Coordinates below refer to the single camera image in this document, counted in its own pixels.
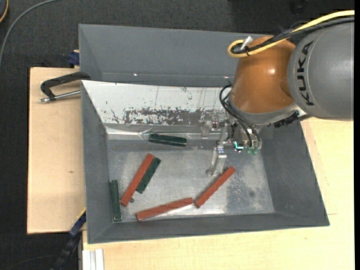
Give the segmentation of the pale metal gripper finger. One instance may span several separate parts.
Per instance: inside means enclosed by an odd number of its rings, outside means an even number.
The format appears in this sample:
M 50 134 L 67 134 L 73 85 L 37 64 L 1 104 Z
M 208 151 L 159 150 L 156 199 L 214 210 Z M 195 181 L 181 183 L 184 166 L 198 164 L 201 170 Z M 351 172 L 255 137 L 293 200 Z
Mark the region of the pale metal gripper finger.
M 201 137 L 208 138 L 211 133 L 217 131 L 219 128 L 219 121 L 213 119 L 205 119 L 201 127 Z
M 210 167 L 206 171 L 207 175 L 214 176 L 214 175 L 222 174 L 226 160 L 227 160 L 227 154 L 225 153 L 224 147 L 216 147 L 213 150 Z

